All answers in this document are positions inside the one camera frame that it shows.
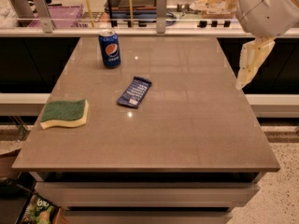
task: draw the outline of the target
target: table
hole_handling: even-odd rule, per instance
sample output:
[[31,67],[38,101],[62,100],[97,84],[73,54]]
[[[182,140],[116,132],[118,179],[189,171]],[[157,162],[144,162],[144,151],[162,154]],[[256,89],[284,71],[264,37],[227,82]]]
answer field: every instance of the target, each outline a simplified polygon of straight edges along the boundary
[[[226,223],[279,164],[216,38],[121,37],[121,66],[81,38],[49,101],[87,99],[87,124],[42,130],[13,168],[72,223]],[[138,109],[116,104],[134,76]]]

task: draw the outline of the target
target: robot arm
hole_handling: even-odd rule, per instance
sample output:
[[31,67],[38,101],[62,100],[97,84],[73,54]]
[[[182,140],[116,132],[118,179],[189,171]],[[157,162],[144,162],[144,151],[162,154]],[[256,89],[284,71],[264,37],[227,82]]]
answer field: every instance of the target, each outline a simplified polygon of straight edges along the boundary
[[275,46],[275,38],[299,22],[299,0],[199,0],[191,8],[218,13],[235,11],[243,30],[256,37],[242,47],[236,83],[239,90],[253,80]]

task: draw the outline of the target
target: sponge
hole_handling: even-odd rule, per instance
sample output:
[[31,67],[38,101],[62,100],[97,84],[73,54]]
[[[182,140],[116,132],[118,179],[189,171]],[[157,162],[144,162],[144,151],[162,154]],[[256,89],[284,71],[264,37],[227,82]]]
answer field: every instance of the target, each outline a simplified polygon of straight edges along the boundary
[[53,126],[81,126],[86,123],[88,106],[87,100],[49,102],[45,105],[40,125],[44,130]]

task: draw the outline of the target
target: soda can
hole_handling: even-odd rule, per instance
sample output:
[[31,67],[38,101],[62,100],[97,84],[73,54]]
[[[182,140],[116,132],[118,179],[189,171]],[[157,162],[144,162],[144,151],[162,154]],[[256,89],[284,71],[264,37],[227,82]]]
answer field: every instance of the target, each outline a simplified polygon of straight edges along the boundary
[[103,30],[99,35],[103,64],[106,68],[116,68],[121,64],[119,38],[113,30]]

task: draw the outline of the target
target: speckled floor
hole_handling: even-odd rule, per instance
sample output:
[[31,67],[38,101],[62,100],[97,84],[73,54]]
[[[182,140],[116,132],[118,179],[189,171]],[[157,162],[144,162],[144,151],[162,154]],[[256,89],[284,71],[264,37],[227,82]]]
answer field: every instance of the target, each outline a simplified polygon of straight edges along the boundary
[[[281,169],[263,177],[259,182],[261,190],[245,207],[233,210],[233,218],[228,224],[299,223],[299,135],[296,123],[297,120],[261,123]],[[0,155],[21,148],[21,143],[16,141],[18,134],[14,126],[0,126]]]

